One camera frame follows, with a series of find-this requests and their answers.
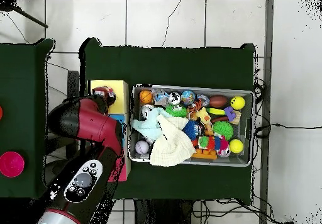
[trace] white towel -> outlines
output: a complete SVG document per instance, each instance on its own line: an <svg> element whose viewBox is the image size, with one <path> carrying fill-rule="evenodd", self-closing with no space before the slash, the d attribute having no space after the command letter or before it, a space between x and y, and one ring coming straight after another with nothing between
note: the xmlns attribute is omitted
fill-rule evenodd
<svg viewBox="0 0 322 224"><path fill-rule="evenodd" d="M150 155L151 165L174 166L196 153L191 140L182 131L188 122L187 118L165 118L158 115L157 120L163 135L153 145Z"/></svg>

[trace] yellow block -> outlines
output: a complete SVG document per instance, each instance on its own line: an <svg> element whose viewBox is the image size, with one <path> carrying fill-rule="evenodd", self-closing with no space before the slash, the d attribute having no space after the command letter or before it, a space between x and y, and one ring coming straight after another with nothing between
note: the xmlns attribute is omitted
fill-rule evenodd
<svg viewBox="0 0 322 224"><path fill-rule="evenodd" d="M91 91L95 87L109 86L111 87L116 95L116 100L108 108L109 114L126 114L129 113L129 95L128 95L128 84L125 81L102 81L95 80L91 81Z"/></svg>

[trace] dark green surface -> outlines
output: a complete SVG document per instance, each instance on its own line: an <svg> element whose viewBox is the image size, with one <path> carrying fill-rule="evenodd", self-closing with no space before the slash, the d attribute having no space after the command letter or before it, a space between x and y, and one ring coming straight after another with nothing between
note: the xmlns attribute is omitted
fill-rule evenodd
<svg viewBox="0 0 322 224"><path fill-rule="evenodd" d="M100 47L84 42L87 80L135 84L253 90L253 46L240 48ZM251 166L177 165L154 167L132 162L114 198L214 199L251 202Z"/></svg>
<svg viewBox="0 0 322 224"><path fill-rule="evenodd" d="M0 155L16 151L25 159L15 178L0 174L0 197L38 198L45 190L45 61L53 40L34 45L0 44Z"/></svg>

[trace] purple toy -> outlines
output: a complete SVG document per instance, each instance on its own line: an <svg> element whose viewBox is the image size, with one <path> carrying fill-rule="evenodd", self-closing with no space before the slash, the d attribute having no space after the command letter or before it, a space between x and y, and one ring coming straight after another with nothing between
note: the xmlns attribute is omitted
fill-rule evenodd
<svg viewBox="0 0 322 224"><path fill-rule="evenodd" d="M233 121L234 118L236 118L236 114L232 113L233 112L233 108L231 106L227 106L226 108L224 108L224 111L226 113L226 116L228 117L228 121Z"/></svg>

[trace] gray plastic bin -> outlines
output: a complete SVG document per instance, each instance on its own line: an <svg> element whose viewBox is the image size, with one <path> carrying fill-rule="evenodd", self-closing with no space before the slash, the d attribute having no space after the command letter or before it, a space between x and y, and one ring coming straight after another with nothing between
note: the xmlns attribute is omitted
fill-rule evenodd
<svg viewBox="0 0 322 224"><path fill-rule="evenodd" d="M165 92L178 92L182 93L185 90L191 90L195 94L204 94L207 97L211 97L215 94L221 94L228 98L233 96L242 96L245 101L246 105L240 110L241 111L241 118L239 125L232 125L234 130L234 135L231 139L237 138L240 139L244 144L244 149L239 154L231 153L229 157L220 157L218 156L217 159L197 159L191 157L183 161L182 164L195 164L195 165L221 165L221 166L233 166L233 167L246 167L252 163L252 154L253 154L253 117L255 115L255 95L251 91L242 91L242 90L222 90L222 89L209 89L209 88L195 88L195 87L175 87L175 86L159 86L153 85L151 87L144 87L144 85L137 84L133 87L131 92L131 130L129 134L129 157L133 161L139 162L148 162L148 154L147 155L140 155L135 151L135 144L139 140L143 140L143 136L132 129L132 122L133 119L136 120L143 120L140 110L140 99L139 94L142 90L152 90L153 88L161 88Z"/></svg>

